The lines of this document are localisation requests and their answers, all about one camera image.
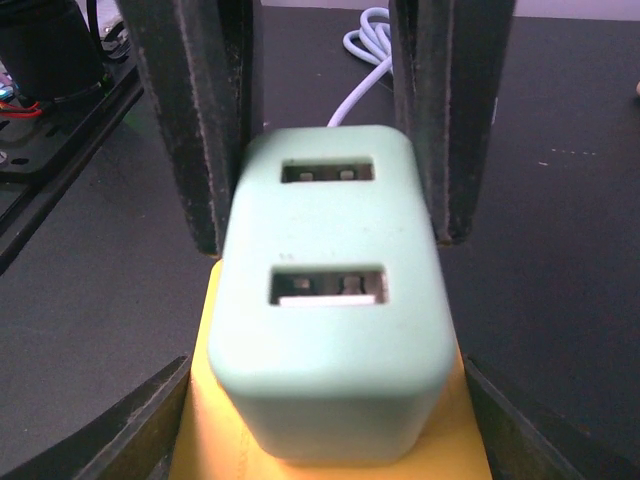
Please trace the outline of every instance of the white wall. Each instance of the white wall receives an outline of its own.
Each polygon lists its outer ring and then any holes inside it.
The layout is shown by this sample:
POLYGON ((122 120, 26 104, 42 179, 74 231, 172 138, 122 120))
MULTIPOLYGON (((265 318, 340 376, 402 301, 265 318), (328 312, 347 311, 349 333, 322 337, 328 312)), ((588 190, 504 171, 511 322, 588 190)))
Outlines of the white wall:
MULTIPOLYGON (((386 6, 387 0, 262 0, 281 7, 364 9, 386 6)), ((516 15, 522 17, 640 20, 640 0, 518 0, 516 15)))

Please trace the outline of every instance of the black table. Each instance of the black table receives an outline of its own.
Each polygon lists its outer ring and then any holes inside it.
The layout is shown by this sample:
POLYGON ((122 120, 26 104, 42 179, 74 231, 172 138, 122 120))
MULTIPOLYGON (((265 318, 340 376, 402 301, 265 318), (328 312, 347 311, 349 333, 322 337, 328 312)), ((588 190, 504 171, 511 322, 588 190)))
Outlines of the black table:
MULTIPOLYGON (((324 124, 370 71, 358 15, 266 9, 267 129, 324 124)), ((462 350, 636 462, 639 54, 637 23, 517 19, 475 231, 441 252, 462 350)), ((393 124, 390 87, 346 123, 393 124)), ((190 352, 212 263, 143 98, 0 277, 0 472, 190 352)))

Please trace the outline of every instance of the orange plastic part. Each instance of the orange plastic part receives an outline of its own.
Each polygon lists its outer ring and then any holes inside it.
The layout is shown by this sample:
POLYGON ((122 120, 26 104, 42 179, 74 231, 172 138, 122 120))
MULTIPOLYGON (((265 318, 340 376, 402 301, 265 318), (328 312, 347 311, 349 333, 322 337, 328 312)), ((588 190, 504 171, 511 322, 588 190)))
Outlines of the orange plastic part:
POLYGON ((170 480, 491 480, 460 356, 417 444, 393 465, 303 468, 264 453, 207 360, 220 266, 209 282, 170 480))

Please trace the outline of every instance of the coiled white cable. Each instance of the coiled white cable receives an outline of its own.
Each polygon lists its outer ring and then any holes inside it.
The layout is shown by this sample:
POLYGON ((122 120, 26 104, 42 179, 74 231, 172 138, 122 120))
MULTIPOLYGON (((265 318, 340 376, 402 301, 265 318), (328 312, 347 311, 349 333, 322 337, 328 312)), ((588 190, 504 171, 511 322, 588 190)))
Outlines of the coiled white cable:
POLYGON ((365 62, 375 65, 376 68, 353 89, 335 111, 328 127, 337 127, 342 123, 347 114, 351 111, 358 100, 369 91, 369 89, 380 80, 385 73, 393 74, 391 58, 391 26, 387 22, 371 22, 372 17, 389 20, 389 10, 387 8, 368 8, 360 15, 360 29, 347 33, 342 44, 355 57, 365 62), (361 48, 354 43, 360 40, 364 46, 361 48))

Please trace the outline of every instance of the mint green charger block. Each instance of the mint green charger block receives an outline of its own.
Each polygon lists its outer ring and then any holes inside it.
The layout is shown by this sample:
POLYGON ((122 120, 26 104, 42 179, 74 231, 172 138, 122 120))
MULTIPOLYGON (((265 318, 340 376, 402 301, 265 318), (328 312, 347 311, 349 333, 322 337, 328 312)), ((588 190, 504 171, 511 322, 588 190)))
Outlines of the mint green charger block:
POLYGON ((380 126, 259 137, 223 258, 209 361, 259 445, 308 465, 408 452, 456 354, 411 142, 380 126))

